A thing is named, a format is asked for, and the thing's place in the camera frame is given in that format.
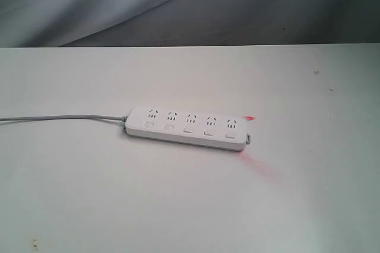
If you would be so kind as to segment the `grey backdrop cloth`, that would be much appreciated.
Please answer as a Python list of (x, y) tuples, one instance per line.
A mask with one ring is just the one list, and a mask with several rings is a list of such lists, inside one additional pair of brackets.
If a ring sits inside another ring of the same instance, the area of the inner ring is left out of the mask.
[(3, 47), (379, 42), (379, 0), (1, 0)]

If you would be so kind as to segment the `white five-outlet power strip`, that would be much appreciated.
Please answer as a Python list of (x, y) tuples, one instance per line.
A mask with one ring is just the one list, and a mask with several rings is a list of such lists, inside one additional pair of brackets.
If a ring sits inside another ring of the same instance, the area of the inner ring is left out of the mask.
[(133, 137), (230, 151), (242, 151), (252, 140), (244, 118), (152, 106), (134, 107), (125, 131)]

